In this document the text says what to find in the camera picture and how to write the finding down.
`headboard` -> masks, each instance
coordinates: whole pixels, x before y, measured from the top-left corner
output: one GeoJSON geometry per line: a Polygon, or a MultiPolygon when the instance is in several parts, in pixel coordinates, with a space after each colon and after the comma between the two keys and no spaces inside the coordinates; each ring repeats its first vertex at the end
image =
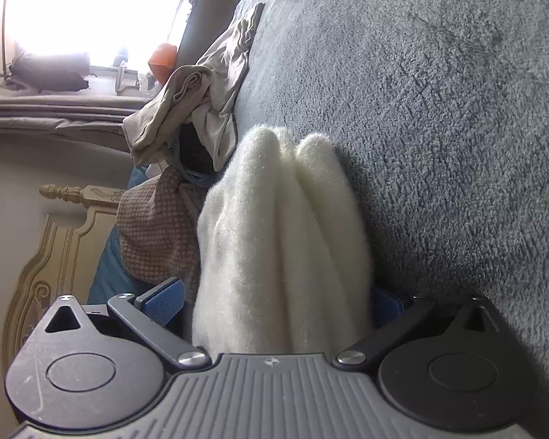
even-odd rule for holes
{"type": "Polygon", "coordinates": [[[87,208],[85,224],[78,229],[58,226],[47,216],[37,253],[23,267],[2,328],[1,365],[8,366],[38,321],[63,294],[74,295],[80,303],[89,288],[100,254],[116,221],[123,190],[87,186],[42,185],[39,193],[87,208]]]}

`plaid fabric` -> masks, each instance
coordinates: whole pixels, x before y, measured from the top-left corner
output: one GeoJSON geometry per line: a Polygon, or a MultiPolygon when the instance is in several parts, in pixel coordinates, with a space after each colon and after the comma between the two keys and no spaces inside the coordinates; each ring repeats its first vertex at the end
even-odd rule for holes
{"type": "Polygon", "coordinates": [[[177,189],[181,182],[179,171],[170,165],[126,191],[118,206],[116,226],[126,269],[153,284],[176,275],[188,286],[199,264],[190,209],[177,189]]]}

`blue pillow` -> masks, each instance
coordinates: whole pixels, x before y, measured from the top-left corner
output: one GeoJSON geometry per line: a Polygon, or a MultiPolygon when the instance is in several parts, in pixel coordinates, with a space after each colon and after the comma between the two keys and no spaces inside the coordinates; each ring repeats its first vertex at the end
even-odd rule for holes
{"type": "MultiPolygon", "coordinates": [[[[130,179],[128,180],[128,189],[148,180],[145,174],[146,168],[141,167],[132,170],[130,179]]],[[[105,304],[110,297],[124,292],[139,296],[152,287],[154,287],[153,284],[130,275],[126,267],[124,267],[122,257],[120,256],[120,236],[117,228],[114,226],[100,256],[100,262],[95,271],[94,283],[91,289],[89,289],[88,305],[105,304]]]]}

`gray plush bedspread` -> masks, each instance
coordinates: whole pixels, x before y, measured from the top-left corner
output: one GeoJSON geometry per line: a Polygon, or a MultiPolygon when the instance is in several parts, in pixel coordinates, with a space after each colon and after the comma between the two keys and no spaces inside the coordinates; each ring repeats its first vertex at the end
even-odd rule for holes
{"type": "Polygon", "coordinates": [[[236,102],[328,133],[376,281],[488,296],[533,356],[524,425],[549,438],[549,0],[242,0],[265,11],[236,102]]]}

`beige garment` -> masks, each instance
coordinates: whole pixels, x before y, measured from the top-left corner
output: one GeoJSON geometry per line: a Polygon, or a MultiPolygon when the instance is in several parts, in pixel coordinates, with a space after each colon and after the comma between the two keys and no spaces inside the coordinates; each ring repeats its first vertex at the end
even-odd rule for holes
{"type": "Polygon", "coordinates": [[[176,275],[188,286],[194,276],[199,252],[181,182],[177,168],[169,166],[122,195],[116,217],[120,254],[141,280],[158,284],[176,275]]]}
{"type": "Polygon", "coordinates": [[[258,3],[230,26],[195,66],[182,66],[164,89],[123,122],[124,136],[135,165],[164,158],[176,130],[190,121],[220,171],[236,147],[234,101],[248,70],[248,55],[264,3],[258,3]]]}

